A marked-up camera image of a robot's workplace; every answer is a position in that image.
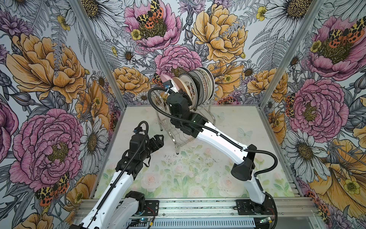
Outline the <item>white plate red characters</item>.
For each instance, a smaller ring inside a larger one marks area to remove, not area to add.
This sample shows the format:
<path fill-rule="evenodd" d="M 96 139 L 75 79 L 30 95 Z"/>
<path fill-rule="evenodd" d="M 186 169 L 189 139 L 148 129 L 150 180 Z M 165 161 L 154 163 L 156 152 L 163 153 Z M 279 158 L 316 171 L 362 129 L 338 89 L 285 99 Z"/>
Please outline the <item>white plate red characters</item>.
<path fill-rule="evenodd" d="M 182 74 L 179 78 L 185 83 L 186 87 L 188 88 L 188 94 L 190 95 L 192 101 L 190 109 L 193 110 L 196 108 L 198 102 L 198 91 L 196 85 L 192 78 L 187 74 Z"/>

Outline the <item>dark square floral plate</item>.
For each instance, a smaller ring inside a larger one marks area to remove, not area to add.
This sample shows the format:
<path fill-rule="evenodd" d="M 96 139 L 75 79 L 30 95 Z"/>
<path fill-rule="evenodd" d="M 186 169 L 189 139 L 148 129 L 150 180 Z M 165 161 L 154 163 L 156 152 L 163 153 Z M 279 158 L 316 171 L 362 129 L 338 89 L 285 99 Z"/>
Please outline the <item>dark square floral plate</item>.
<path fill-rule="evenodd" d="M 200 106 L 204 100 L 204 84 L 202 79 L 200 78 L 200 75 L 198 74 L 198 72 L 196 70 L 193 71 L 189 71 L 188 74 L 190 75 L 190 77 L 192 78 L 197 92 L 198 92 L 198 100 L 197 100 L 197 106 Z"/>

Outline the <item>white plate black emblem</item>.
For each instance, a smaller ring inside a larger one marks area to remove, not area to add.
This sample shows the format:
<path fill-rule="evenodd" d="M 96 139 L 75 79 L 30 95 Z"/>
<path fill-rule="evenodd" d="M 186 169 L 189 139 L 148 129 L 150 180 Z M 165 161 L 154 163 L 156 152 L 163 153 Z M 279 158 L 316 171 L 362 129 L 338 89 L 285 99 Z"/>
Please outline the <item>white plate black emblem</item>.
<path fill-rule="evenodd" d="M 204 104 L 207 101 L 208 92 L 209 92 L 208 91 L 208 75 L 207 75 L 207 72 L 202 68 L 197 68 L 196 71 L 203 84 L 204 99 L 203 99 L 202 103 Z"/>

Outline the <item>white plate orange sunburst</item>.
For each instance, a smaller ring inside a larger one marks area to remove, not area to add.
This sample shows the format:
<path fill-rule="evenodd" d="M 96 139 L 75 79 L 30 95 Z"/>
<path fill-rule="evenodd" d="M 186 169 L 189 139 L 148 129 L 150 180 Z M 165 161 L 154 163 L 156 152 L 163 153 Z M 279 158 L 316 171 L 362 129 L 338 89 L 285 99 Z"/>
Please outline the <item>white plate orange sunburst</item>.
<path fill-rule="evenodd" d="M 210 92 L 211 92 L 211 86 L 210 86 L 210 81 L 209 81 L 209 76 L 208 76 L 208 98 L 210 97 Z"/>

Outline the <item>white plate green red rim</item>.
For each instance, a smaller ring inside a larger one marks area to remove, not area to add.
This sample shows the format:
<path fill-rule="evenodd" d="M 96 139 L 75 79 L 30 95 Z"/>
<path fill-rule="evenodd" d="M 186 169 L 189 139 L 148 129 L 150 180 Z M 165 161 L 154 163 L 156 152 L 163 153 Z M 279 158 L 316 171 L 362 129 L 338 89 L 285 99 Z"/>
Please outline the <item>white plate green red rim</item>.
<path fill-rule="evenodd" d="M 210 86 L 211 86 L 211 92 L 210 92 L 210 97 L 208 98 L 208 100 L 211 100 L 214 96 L 215 93 L 215 81 L 214 81 L 214 76 L 212 75 L 212 73 L 204 67 L 204 70 L 207 72 L 208 76 L 209 76 L 209 81 L 210 81 Z"/>

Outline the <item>beige round plate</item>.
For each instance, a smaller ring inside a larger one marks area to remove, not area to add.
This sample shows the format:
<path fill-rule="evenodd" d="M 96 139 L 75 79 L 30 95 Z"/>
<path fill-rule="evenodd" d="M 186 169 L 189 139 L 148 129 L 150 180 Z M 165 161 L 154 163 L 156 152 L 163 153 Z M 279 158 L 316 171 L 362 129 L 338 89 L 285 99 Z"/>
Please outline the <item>beige round plate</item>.
<path fill-rule="evenodd" d="M 173 85 L 172 90 L 173 90 L 174 92 L 177 92 L 177 93 L 186 93 L 186 94 L 187 94 L 186 86 L 185 86 L 185 85 L 184 85 L 184 83 L 180 80 L 180 78 L 173 77 L 173 78 L 171 79 L 171 82 L 172 82 L 172 85 Z"/>

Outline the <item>pink round plate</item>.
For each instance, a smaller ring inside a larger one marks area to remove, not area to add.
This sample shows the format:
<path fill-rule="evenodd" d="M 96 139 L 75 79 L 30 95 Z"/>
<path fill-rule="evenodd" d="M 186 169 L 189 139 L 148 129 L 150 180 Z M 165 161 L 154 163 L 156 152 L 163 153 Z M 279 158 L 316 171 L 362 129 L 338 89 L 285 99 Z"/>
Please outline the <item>pink round plate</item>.
<path fill-rule="evenodd" d="M 162 82 L 164 83 L 165 81 L 171 80 L 171 77 L 166 75 L 166 74 L 160 74 L 160 78 L 162 80 Z"/>

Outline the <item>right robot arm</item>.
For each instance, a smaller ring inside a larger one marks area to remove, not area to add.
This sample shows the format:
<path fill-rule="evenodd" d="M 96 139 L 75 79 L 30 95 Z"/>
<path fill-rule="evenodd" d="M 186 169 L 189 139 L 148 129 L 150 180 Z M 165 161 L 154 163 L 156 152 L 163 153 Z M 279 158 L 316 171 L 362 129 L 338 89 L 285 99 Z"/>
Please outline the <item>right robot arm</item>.
<path fill-rule="evenodd" d="M 266 210 L 272 210 L 276 214 L 275 201 L 270 194 L 264 191 L 257 176 L 274 170 L 278 165 L 277 157 L 271 152 L 258 150 L 254 145 L 246 146 L 235 141 L 217 129 L 202 115 L 191 112 L 189 105 L 192 101 L 187 93 L 170 92 L 166 102 L 170 112 L 168 117 L 174 127 L 186 135 L 214 146 L 234 162 L 231 175 L 244 182 L 250 198 L 247 204 L 249 210 L 255 214 L 264 214 Z M 270 156 L 274 161 L 273 165 L 255 172 L 254 159 L 256 154 Z"/>

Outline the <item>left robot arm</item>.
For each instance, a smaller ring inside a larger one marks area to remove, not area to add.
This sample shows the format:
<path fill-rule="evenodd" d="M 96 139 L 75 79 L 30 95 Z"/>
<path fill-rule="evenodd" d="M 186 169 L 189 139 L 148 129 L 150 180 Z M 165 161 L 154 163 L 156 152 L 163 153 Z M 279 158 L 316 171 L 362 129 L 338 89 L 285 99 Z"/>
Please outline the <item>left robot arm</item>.
<path fill-rule="evenodd" d="M 146 208 L 145 195 L 141 192 L 126 191 L 134 182 L 151 154 L 164 146 L 164 136 L 149 138 L 136 133 L 130 140 L 129 149 L 117 163 L 112 180 L 102 197 L 78 225 L 71 229 L 121 229 L 134 215 L 142 215 Z"/>

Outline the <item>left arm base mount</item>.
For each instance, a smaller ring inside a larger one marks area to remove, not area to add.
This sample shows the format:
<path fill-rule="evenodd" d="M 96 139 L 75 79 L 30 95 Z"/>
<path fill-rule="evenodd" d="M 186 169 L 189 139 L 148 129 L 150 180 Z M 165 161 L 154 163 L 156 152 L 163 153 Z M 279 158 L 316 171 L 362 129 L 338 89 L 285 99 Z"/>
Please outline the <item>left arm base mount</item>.
<path fill-rule="evenodd" d="M 140 216 L 158 216 L 159 212 L 159 200 L 144 200 L 138 202 L 138 209 L 133 216 L 140 217 Z"/>

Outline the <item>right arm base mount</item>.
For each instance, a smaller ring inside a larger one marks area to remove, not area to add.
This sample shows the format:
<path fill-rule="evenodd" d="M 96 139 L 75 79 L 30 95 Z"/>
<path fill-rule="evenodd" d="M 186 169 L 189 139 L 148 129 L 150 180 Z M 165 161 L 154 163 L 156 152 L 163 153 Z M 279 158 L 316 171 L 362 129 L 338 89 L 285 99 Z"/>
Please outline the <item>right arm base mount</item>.
<path fill-rule="evenodd" d="M 270 199 L 265 199 L 263 204 L 258 204 L 250 199 L 237 199 L 235 201 L 234 210 L 239 215 L 274 215 L 275 210 Z"/>

